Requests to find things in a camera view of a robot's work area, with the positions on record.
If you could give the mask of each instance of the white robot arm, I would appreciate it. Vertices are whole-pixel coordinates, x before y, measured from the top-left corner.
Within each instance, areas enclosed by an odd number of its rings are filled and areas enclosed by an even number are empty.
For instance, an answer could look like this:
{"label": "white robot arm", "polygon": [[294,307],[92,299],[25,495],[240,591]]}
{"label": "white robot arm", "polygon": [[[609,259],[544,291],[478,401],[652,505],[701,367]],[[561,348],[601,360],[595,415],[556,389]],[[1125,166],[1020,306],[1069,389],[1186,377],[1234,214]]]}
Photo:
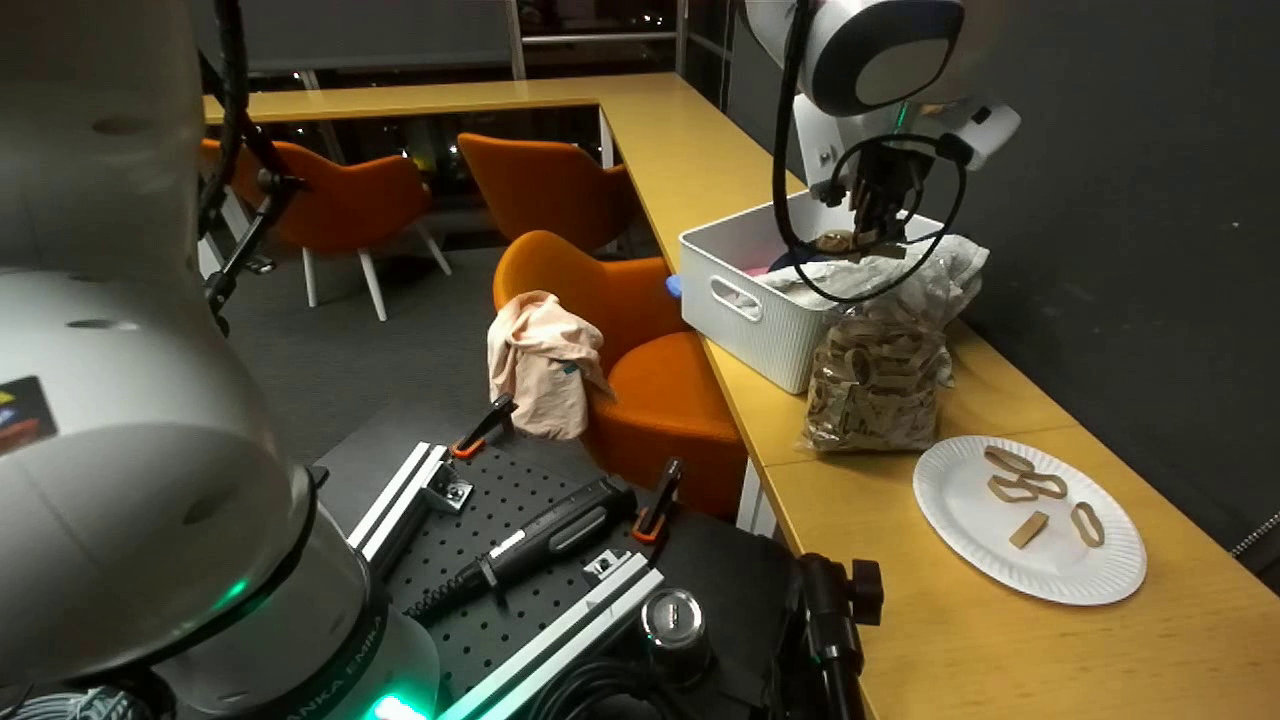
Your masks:
{"label": "white robot arm", "polygon": [[980,62],[1005,15],[999,0],[743,0],[743,9],[757,41],[785,70],[771,156],[780,231],[793,259],[799,246],[817,246],[786,229],[780,205],[780,161],[793,125],[813,195],[824,205],[848,195],[851,205],[851,248],[837,256],[894,251],[904,205],[921,193],[930,161],[951,161],[963,187],[963,171],[982,169],[1020,130],[1008,105],[976,105],[960,130],[921,113],[940,102],[957,105],[957,81]]}
{"label": "white robot arm", "polygon": [[[435,694],[187,270],[187,3],[5,3],[0,108],[0,687],[150,671],[180,715]],[[362,682],[309,687],[331,663]]]}

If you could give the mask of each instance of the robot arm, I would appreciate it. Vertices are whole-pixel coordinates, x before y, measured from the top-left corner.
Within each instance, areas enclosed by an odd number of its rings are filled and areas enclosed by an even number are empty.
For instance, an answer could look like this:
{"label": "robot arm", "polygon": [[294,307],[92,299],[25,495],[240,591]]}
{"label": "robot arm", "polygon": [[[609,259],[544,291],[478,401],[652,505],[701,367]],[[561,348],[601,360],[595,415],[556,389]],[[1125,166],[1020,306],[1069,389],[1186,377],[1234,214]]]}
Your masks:
{"label": "robot arm", "polygon": [[[1020,117],[1008,105],[976,105],[960,130],[943,130],[928,113],[914,113],[947,95],[957,78],[976,66],[982,51],[980,41],[987,41],[991,23],[1005,15],[995,3],[999,0],[743,3],[757,41],[785,70],[771,186],[786,259],[799,280],[807,280],[799,270],[807,256],[898,256],[894,246],[904,239],[904,217],[924,193],[930,161],[947,161],[963,187],[963,171],[982,169],[982,161],[1020,130]],[[786,225],[780,161],[793,125],[813,195],[824,205],[839,205],[848,195],[851,205],[856,229],[837,246],[799,239]],[[957,214],[960,193],[930,239],[947,231]]]}

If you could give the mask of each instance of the wall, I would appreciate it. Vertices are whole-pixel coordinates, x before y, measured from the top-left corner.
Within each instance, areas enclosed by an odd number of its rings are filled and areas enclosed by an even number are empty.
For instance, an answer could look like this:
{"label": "wall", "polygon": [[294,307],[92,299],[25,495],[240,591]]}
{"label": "wall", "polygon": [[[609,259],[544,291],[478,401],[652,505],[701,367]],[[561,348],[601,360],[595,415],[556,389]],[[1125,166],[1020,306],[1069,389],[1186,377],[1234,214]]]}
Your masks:
{"label": "wall", "polygon": [[[1280,514],[1280,3],[1020,0],[963,86],[1025,113],[970,186],[970,325],[1218,544]],[[776,70],[735,23],[727,113]]]}

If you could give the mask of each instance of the orange chair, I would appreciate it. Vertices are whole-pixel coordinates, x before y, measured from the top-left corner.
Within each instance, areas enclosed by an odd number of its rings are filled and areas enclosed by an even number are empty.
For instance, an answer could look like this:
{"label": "orange chair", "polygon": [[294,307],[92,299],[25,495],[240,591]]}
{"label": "orange chair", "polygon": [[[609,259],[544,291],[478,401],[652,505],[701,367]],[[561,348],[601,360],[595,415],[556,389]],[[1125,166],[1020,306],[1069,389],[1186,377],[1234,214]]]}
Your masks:
{"label": "orange chair", "polygon": [[556,231],[529,231],[497,259],[490,306],[539,289],[591,319],[602,333],[609,382],[609,394],[591,394],[583,438],[595,465],[633,483],[660,483],[664,465],[680,458],[680,505],[730,520],[747,452],[664,280],[660,256],[595,259]]}
{"label": "orange chair", "polygon": [[454,135],[483,210],[502,239],[547,229],[601,251],[640,229],[626,169],[601,169],[580,146]]}
{"label": "orange chair", "polygon": [[[362,166],[336,166],[302,146],[270,141],[270,148],[283,161],[286,176],[299,181],[299,187],[286,195],[283,217],[270,225],[270,238],[299,248],[309,307],[314,307],[312,256],[357,256],[370,313],[375,319],[386,319],[370,251],[402,231],[414,231],[438,274],[451,277],[451,265],[444,259],[435,238],[421,225],[430,210],[430,193],[423,187],[411,161],[381,156]],[[247,152],[240,152],[236,161],[230,195],[242,210],[258,210],[262,200],[258,166]]]}

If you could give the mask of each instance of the white plate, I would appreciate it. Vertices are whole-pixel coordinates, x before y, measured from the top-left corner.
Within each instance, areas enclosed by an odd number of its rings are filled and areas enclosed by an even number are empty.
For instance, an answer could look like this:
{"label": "white plate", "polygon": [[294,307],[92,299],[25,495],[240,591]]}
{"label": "white plate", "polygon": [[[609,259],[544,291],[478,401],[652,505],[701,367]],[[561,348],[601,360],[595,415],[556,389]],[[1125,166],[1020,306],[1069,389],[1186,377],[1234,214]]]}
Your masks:
{"label": "white plate", "polygon": [[[987,490],[987,480],[999,471],[982,458],[987,446],[999,446],[1033,460],[1038,471],[1069,480],[1069,502],[999,502]],[[943,544],[1015,591],[1056,605],[1119,605],[1148,577],[1148,549],[1128,514],[1083,471],[1038,447],[1005,438],[951,438],[921,458],[913,490],[924,520],[943,536]],[[1070,505],[1078,502],[1087,502],[1105,523],[1098,549],[1087,549],[1070,523]],[[1046,529],[1026,549],[1015,549],[1008,536],[1033,514],[1042,514]]]}

